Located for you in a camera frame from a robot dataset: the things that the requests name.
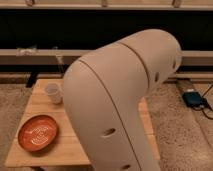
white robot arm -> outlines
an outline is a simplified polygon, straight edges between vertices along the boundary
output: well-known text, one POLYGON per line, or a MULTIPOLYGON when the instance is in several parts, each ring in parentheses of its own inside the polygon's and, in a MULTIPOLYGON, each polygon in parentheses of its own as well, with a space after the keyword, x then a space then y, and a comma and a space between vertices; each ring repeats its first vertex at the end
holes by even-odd
POLYGON ((177 40, 150 29, 92 51, 70 66, 63 84, 65 110, 95 170, 160 170, 138 103, 180 63, 177 40))

black wall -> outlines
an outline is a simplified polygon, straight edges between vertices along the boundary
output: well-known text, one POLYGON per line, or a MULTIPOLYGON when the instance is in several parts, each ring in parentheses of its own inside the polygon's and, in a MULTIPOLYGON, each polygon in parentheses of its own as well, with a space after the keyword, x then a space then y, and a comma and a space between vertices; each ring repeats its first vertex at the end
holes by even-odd
POLYGON ((213 50, 213 11, 0 10, 0 48, 95 49, 164 29, 184 50, 213 50))

table leg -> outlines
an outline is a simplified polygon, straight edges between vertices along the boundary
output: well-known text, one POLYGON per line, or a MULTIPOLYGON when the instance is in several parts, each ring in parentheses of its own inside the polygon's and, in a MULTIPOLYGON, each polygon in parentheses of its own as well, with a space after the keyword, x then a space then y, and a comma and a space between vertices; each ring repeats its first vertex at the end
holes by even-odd
POLYGON ((33 169, 33 171, 45 171, 41 167, 30 167, 30 168, 33 169))
POLYGON ((39 74, 39 72, 37 72, 37 71, 32 72, 32 73, 30 74, 30 77, 29 77, 29 79, 28 79, 28 81, 27 81, 27 85, 26 85, 27 88, 31 88, 31 87, 33 86, 33 84, 34 84, 34 83, 36 82, 36 80, 37 80, 38 74, 39 74))

speckled floor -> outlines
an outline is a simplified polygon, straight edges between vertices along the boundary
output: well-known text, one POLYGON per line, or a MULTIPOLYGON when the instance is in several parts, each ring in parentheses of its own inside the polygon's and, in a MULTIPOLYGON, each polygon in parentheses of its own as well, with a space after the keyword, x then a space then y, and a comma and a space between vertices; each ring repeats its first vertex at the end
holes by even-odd
MULTIPOLYGON (((195 85, 203 92, 208 85, 195 85)), ((0 84, 0 171, 31 89, 24 84, 0 84)), ((161 155, 162 171, 212 171, 213 121, 185 107, 174 84, 163 84, 147 96, 161 155)), ((89 171, 90 168, 46 168, 48 171, 89 171)))

clear cup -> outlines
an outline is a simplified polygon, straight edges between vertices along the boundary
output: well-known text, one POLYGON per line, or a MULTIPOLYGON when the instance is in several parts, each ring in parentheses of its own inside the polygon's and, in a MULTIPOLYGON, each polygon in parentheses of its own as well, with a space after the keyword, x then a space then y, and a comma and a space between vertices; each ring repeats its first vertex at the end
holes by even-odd
POLYGON ((53 104, 60 104, 62 102, 61 88, 57 83, 48 83, 45 86, 44 91, 53 104))

